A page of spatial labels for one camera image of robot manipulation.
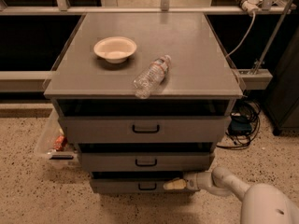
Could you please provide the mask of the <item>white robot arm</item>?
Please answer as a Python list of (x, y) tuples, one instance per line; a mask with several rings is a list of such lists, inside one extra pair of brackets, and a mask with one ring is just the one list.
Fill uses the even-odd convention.
[(282, 191), (268, 184), (250, 185), (224, 167), (211, 172), (188, 172), (164, 183), (165, 190), (204, 189), (242, 202), (240, 224), (299, 224), (299, 207)]

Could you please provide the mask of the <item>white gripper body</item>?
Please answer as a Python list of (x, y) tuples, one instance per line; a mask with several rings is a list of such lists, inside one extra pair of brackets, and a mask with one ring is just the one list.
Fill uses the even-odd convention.
[(185, 173), (183, 179), (186, 181), (186, 188), (190, 190), (211, 190), (214, 187), (210, 172)]

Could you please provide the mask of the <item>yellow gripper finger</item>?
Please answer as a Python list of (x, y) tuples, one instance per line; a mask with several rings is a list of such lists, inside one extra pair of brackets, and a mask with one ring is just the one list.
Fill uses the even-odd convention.
[(164, 183), (165, 190), (181, 190), (186, 188), (186, 181), (182, 178), (173, 179)]

